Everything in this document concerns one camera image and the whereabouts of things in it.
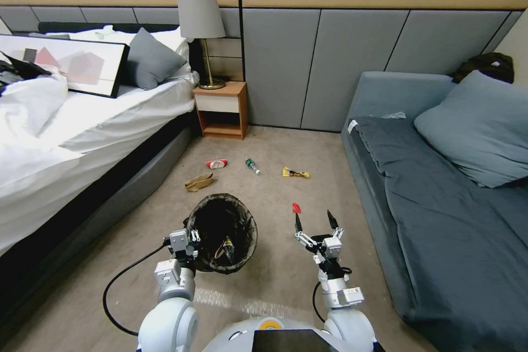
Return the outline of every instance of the plastic bottle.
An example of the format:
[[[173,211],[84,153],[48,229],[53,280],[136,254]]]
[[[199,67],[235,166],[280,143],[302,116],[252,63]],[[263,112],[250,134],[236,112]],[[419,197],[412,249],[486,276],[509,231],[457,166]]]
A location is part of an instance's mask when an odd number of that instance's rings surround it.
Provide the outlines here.
[[[257,168],[257,165],[255,165],[255,161],[253,161],[252,159],[246,159],[246,165],[248,168],[253,169],[256,174],[260,174],[260,170]]]

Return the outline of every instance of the gray bed base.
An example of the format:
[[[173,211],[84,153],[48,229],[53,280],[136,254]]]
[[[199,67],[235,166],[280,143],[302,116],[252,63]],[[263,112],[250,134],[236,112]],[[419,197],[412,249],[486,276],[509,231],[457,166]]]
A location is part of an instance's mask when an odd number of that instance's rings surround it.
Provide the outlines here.
[[[10,296],[12,304],[2,311],[0,323],[12,315],[52,274],[147,199],[163,183],[193,136],[192,127],[189,125],[185,126],[178,136],[155,155],[88,219],[83,221],[68,238],[58,244],[26,276],[28,287],[21,290],[18,295]]]
[[[404,112],[412,121],[425,110],[439,104],[455,86],[451,78],[436,74],[367,71],[361,74],[352,104],[341,131],[350,171],[363,205],[383,274],[400,317],[414,307],[414,298],[394,223],[388,211],[387,198],[380,194],[369,178],[368,169],[347,131],[354,117],[383,117]]]

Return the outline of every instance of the gray sofa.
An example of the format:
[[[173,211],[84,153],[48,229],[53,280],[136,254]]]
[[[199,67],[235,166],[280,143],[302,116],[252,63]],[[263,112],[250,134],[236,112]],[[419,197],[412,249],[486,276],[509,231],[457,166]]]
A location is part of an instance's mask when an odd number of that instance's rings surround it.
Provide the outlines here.
[[[412,121],[451,89],[363,73],[341,132],[350,170],[398,315],[442,352],[528,351],[528,183],[481,188],[421,138]]]

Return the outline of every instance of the table lamp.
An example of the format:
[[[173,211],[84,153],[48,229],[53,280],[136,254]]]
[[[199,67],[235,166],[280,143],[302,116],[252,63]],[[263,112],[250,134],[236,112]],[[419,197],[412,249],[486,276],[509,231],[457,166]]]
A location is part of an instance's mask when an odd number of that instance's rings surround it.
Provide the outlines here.
[[[222,88],[226,83],[213,78],[209,63],[207,39],[225,37],[226,31],[222,23],[217,0],[178,0],[181,36],[188,39],[204,39],[205,57],[209,77],[200,83],[203,89]]]

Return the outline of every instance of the picture frame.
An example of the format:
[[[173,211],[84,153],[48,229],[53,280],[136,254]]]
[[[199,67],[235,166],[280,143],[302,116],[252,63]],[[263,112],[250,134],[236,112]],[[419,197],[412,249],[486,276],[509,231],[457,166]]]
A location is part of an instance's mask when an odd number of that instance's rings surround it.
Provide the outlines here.
[[[117,97],[123,83],[129,50],[122,43],[0,34],[0,51],[5,54],[56,67],[70,91],[110,98]]]

